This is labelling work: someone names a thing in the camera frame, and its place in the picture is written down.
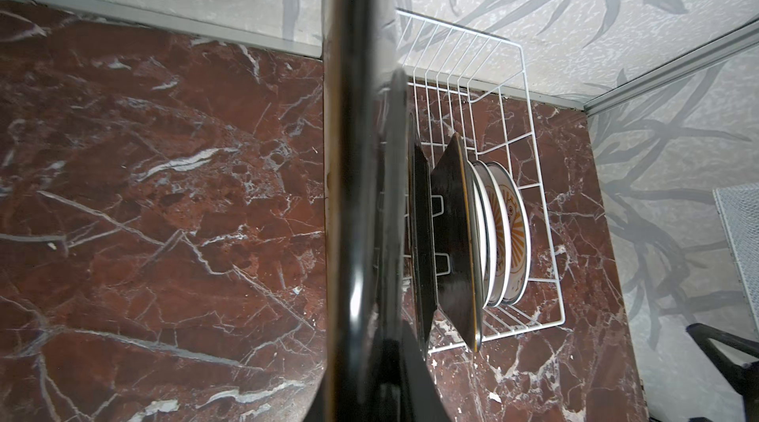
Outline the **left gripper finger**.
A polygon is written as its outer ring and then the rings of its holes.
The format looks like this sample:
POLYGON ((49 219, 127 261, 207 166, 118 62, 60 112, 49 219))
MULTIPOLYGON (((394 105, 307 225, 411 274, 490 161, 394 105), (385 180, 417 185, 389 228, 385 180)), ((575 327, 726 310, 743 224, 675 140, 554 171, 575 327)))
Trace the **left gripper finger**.
POLYGON ((414 331, 402 323, 399 339, 373 341, 373 420, 451 421, 414 331))

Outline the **square floral plate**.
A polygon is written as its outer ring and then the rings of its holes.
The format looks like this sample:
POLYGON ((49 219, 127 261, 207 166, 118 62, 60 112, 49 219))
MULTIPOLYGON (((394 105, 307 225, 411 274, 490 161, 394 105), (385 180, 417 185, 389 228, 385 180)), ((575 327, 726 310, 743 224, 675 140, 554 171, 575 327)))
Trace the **square floral plate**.
POLYGON ((394 0, 322 0, 325 373, 308 416, 397 421, 395 345, 381 321, 381 134, 398 67, 394 0))

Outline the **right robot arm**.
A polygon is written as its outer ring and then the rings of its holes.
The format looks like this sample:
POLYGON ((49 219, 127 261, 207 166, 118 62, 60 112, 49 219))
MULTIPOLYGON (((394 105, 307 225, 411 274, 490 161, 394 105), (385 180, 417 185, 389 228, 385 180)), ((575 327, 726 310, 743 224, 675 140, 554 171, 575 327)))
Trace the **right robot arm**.
POLYGON ((737 364, 714 342, 737 350, 745 355, 758 358, 758 342, 751 341, 703 323, 686 327, 686 332, 709 358, 729 385, 742 397, 746 421, 758 420, 758 362, 737 364))

